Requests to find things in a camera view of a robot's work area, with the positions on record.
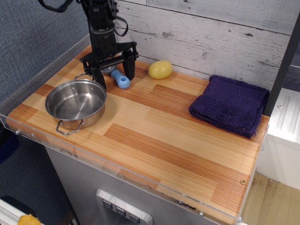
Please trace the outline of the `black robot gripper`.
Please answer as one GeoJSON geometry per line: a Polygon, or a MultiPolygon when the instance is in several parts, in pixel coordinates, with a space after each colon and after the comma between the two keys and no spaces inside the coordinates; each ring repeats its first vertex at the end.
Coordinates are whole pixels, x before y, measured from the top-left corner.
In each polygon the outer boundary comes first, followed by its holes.
{"type": "Polygon", "coordinates": [[[122,63],[125,75],[129,80],[135,77],[135,61],[138,57],[136,42],[118,43],[114,28],[110,30],[91,30],[93,39],[92,52],[83,56],[80,62],[84,71],[106,89],[105,79],[101,68],[122,63]]]}

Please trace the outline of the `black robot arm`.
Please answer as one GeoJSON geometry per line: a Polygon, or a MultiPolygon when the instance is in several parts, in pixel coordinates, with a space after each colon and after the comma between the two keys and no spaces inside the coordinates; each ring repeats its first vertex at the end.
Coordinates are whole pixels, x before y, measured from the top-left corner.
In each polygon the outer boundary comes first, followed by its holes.
{"type": "Polygon", "coordinates": [[[83,56],[80,62],[87,75],[106,87],[101,69],[122,63],[129,80],[135,77],[135,61],[138,58],[136,42],[118,43],[114,20],[118,17],[117,2],[113,0],[82,0],[89,25],[92,52],[83,56]]]}

